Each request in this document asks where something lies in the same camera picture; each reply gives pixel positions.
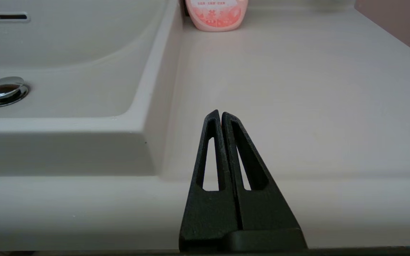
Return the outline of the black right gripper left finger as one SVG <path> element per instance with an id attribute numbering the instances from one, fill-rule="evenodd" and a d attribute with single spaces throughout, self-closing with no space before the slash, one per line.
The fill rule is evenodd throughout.
<path id="1" fill-rule="evenodd" d="M 203 188 L 208 144 L 214 140 L 218 190 Z M 232 173 L 221 117 L 213 110 L 204 119 L 195 167 L 179 232 L 180 252 L 238 252 L 239 230 Z"/>

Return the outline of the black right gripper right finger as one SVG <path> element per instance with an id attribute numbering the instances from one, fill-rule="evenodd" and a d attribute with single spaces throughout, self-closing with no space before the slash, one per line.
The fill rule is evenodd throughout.
<path id="1" fill-rule="evenodd" d="M 237 213 L 237 230 L 224 236 L 228 251 L 301 251 L 306 240 L 241 120 L 224 112 L 226 141 Z"/>

